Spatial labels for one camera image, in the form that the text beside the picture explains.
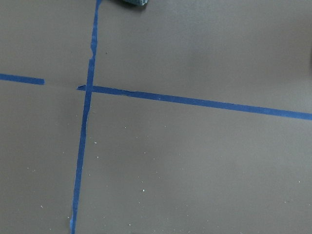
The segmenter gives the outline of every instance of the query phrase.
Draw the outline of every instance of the gray painted floor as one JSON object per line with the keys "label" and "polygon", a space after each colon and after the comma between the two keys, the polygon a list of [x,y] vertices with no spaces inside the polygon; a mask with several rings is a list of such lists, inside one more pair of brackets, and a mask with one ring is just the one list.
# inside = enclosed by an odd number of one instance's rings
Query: gray painted floor
{"label": "gray painted floor", "polygon": [[[0,8],[0,233],[69,233],[95,0]],[[94,85],[312,113],[310,1],[99,8]],[[309,234],[312,121],[92,94],[77,234]]]}

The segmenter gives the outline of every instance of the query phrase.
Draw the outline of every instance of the blue painter's tape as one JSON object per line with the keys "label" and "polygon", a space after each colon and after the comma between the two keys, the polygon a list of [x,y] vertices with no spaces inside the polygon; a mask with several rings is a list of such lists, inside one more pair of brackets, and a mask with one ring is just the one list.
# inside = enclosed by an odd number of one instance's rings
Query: blue painter's tape
{"label": "blue painter's tape", "polygon": [[75,179],[74,194],[73,194],[73,214],[72,214],[72,218],[70,221],[70,233],[71,234],[75,234],[75,230],[76,230],[81,174],[82,174],[84,149],[85,149],[86,136],[87,136],[87,121],[88,121],[88,115],[89,115],[90,105],[91,105],[94,67],[96,63],[96,54],[97,54],[97,45],[98,45],[98,8],[100,4],[101,4],[101,0],[97,0],[95,14],[94,14],[92,40],[91,40],[91,50],[92,50],[93,56],[89,60],[87,85],[85,86],[86,93],[85,93],[85,98],[84,98],[83,116],[82,116],[79,150],[78,150],[78,158],[77,158],[77,168],[76,168],[76,179]]}
{"label": "blue painter's tape", "polygon": [[44,84],[44,79],[32,78],[32,77],[20,77],[20,76],[7,75],[7,74],[0,74],[0,79],[7,80],[7,81],[28,83],[28,84],[40,84],[40,85]]}
{"label": "blue painter's tape", "polygon": [[[82,85],[82,86],[79,86],[77,89],[85,90],[86,88],[85,88],[85,85]],[[132,92],[132,91],[100,87],[100,86],[93,86],[92,91],[96,93],[103,93],[103,94],[125,95],[125,96],[133,97],[133,98],[143,98],[143,99],[150,99],[150,100],[157,100],[157,101],[167,101],[167,102],[175,102],[175,103],[182,103],[182,104],[195,105],[195,106],[205,106],[205,107],[212,107],[212,108],[218,108],[218,109],[226,109],[226,110],[232,110],[232,111],[243,111],[243,112],[257,113],[257,114],[270,115],[270,116],[281,116],[281,117],[288,117],[288,118],[312,120],[312,114],[304,113],[304,112],[278,110],[278,109],[272,109],[272,108],[266,108],[266,107],[247,106],[247,105],[233,104],[233,103],[228,103],[228,102],[210,101],[210,100],[202,100],[202,99],[196,99],[196,98],[177,97],[177,96],[153,94],[153,93],[145,93],[145,92],[137,92],[137,91]]]}

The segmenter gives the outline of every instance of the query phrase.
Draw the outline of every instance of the blue tape line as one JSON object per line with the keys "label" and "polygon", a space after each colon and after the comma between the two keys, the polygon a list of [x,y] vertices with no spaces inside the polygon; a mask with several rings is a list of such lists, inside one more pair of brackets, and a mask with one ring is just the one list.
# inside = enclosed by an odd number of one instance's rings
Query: blue tape line
{"label": "blue tape line", "polygon": [[40,84],[40,85],[44,84],[44,79],[32,78],[32,77],[20,77],[20,76],[7,75],[7,74],[0,74],[0,79],[7,80],[7,81],[28,83],[28,84]]}
{"label": "blue tape line", "polygon": [[[85,85],[79,86],[77,89],[84,91]],[[93,86],[92,92],[112,94],[112,95],[125,95],[125,96],[133,97],[133,98],[143,98],[143,99],[150,99],[150,100],[157,100],[157,101],[175,102],[175,103],[182,103],[182,104],[188,104],[188,105],[205,106],[205,107],[226,109],[226,110],[232,110],[232,111],[243,111],[243,112],[257,113],[257,114],[270,115],[270,116],[280,116],[280,117],[312,120],[312,114],[310,113],[278,110],[278,109],[258,107],[258,106],[247,106],[247,105],[233,104],[233,103],[227,103],[227,102],[202,100],[202,99],[196,99],[196,98],[177,97],[177,96],[153,94],[153,93],[145,93],[145,92],[137,92],[137,91],[132,92],[132,91],[127,91],[127,90],[113,89],[113,88],[100,87],[100,86]]]}
{"label": "blue tape line", "polygon": [[96,62],[96,53],[97,53],[97,45],[98,45],[98,8],[100,4],[101,4],[101,0],[97,0],[95,14],[94,14],[92,40],[91,40],[91,50],[92,50],[93,56],[89,60],[87,85],[85,88],[86,93],[85,93],[85,98],[84,98],[83,116],[82,116],[79,151],[78,151],[77,168],[76,168],[76,179],[75,179],[74,195],[73,195],[73,214],[72,214],[72,218],[70,221],[70,229],[71,229],[70,233],[71,234],[75,234],[75,230],[76,230],[80,184],[81,184],[81,173],[82,173],[84,149],[85,149],[86,135],[87,135],[87,120],[88,120],[88,115],[89,115],[90,105],[91,105],[94,67],[95,67],[95,62]]}

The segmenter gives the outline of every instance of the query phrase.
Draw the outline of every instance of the concrete floor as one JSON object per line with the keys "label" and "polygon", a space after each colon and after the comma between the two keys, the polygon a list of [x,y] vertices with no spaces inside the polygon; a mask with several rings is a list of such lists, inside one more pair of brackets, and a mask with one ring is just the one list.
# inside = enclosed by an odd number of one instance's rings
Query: concrete floor
{"label": "concrete floor", "polygon": [[[0,233],[70,232],[95,0],[0,8]],[[94,85],[312,113],[309,1],[102,0]],[[92,93],[77,234],[309,234],[312,121]]]}

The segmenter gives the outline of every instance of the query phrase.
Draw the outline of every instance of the blue sponge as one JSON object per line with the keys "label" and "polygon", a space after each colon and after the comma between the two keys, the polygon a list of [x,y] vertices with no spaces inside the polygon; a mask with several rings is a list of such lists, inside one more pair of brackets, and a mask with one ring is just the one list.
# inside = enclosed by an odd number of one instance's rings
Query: blue sponge
{"label": "blue sponge", "polygon": [[134,5],[143,6],[148,0],[124,0],[126,2],[132,3]]}

